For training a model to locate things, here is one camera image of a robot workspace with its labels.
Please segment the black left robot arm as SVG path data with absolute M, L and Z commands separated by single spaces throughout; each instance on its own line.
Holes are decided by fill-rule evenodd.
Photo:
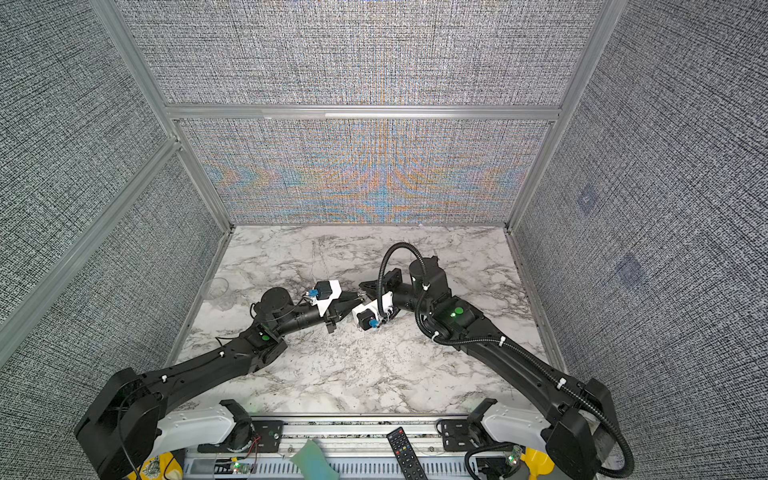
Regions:
M 286 289 L 271 288 L 251 305 L 251 325 L 218 348 L 143 374 L 131 368 L 113 374 L 76 425 L 75 438 L 99 478 L 122 479 L 149 459 L 170 412 L 269 366 L 286 350 L 288 334 L 319 324 L 335 330 L 362 301 L 356 292 L 334 293 L 328 281 L 299 302 Z

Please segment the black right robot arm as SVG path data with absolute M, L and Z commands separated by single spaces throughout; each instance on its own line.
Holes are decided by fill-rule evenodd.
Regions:
M 438 257 L 425 258 L 412 244 L 398 242 L 384 254 L 376 279 L 359 287 L 372 300 L 379 326 L 398 311 L 411 312 L 431 342 L 479 360 L 522 393 L 547 423 L 537 439 L 568 477 L 626 479 L 634 473 L 635 457 L 610 390 L 595 378 L 583 382 L 555 368 L 503 334 L 452 293 Z

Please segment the clear plastic cup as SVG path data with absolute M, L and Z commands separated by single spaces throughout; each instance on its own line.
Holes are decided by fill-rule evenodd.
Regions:
M 224 298 L 229 292 L 229 282 L 225 278 L 214 277 L 205 282 L 202 288 L 202 298 L 205 301 L 216 301 Z

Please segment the black remote control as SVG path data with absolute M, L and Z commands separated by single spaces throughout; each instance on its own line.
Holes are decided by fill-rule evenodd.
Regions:
M 427 475 L 402 427 L 386 435 L 405 480 L 426 480 Z

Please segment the yellow black work glove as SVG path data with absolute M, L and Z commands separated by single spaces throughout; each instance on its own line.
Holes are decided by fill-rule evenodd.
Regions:
M 140 475 L 130 473 L 126 479 L 136 480 L 182 480 L 183 469 L 176 457 L 170 453 L 164 453 L 147 460 L 139 471 Z

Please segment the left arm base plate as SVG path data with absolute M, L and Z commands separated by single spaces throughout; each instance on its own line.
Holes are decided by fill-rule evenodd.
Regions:
M 252 420 L 238 424 L 221 444 L 201 444 L 198 453 L 225 453 L 244 456 L 246 453 L 277 453 L 282 441 L 284 422 L 281 420 Z

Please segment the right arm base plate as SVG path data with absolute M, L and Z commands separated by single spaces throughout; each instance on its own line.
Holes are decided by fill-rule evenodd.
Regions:
M 446 452 L 467 452 L 486 444 L 482 426 L 466 418 L 439 419 L 436 431 Z

